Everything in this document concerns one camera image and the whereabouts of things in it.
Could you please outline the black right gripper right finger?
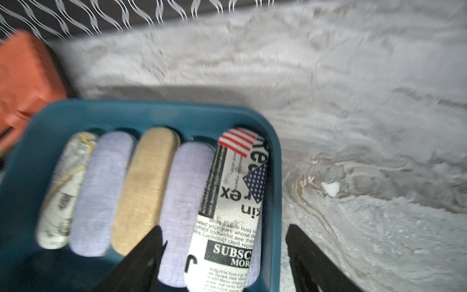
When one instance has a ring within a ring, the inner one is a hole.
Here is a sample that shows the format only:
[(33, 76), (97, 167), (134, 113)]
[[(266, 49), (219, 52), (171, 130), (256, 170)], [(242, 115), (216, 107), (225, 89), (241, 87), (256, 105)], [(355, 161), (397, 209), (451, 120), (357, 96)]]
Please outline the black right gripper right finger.
[(298, 292), (362, 292), (298, 225), (289, 225), (286, 243)]

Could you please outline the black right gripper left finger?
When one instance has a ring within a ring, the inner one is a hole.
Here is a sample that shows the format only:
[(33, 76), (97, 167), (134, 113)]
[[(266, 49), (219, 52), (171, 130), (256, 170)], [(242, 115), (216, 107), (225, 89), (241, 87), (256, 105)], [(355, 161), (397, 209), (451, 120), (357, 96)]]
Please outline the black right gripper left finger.
[(161, 227), (155, 226), (91, 290), (93, 292), (155, 292), (166, 245), (162, 239)]

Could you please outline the lavender fabric glasses case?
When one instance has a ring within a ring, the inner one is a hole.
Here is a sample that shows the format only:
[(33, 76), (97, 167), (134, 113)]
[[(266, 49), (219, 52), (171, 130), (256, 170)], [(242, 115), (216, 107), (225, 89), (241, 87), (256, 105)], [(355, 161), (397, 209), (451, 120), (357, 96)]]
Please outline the lavender fabric glasses case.
[(255, 235), (255, 242), (252, 249), (251, 264), (249, 267), (249, 272), (246, 280), (245, 287), (248, 288), (252, 286), (260, 275), (261, 269), (261, 238), (262, 238), (262, 221), (259, 219), (257, 225), (257, 231)]
[(104, 256), (136, 138), (123, 131), (100, 137), (88, 164), (69, 236), (72, 251), (83, 257)]
[(158, 280), (167, 286), (186, 287), (186, 259), (214, 154), (207, 143), (186, 142), (174, 155), (159, 218), (165, 251)]

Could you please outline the tan fabric glasses case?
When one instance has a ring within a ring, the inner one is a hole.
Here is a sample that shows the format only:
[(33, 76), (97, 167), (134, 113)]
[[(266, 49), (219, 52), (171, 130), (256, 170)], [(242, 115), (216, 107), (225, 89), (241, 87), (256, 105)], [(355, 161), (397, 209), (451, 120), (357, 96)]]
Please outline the tan fabric glasses case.
[(111, 233), (113, 249), (126, 256), (158, 225), (167, 181), (180, 146), (170, 128), (147, 130), (137, 143)]

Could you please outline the newspaper print glasses case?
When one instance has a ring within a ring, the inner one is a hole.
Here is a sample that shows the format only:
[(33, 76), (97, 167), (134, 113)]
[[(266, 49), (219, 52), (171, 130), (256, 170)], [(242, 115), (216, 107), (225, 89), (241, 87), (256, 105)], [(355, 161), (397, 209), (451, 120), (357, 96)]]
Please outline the newspaper print glasses case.
[(188, 291), (246, 287), (268, 163), (268, 143), (252, 130), (232, 128), (218, 139), (184, 269)]

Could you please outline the cream map print glasses case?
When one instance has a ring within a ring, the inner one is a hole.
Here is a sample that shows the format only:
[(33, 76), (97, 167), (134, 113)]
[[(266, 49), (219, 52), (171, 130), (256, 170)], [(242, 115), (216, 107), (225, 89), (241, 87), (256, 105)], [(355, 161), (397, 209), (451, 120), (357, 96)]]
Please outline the cream map print glasses case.
[(75, 204), (99, 135), (83, 131), (72, 135), (54, 169), (36, 225), (36, 242), (44, 249), (67, 245)]

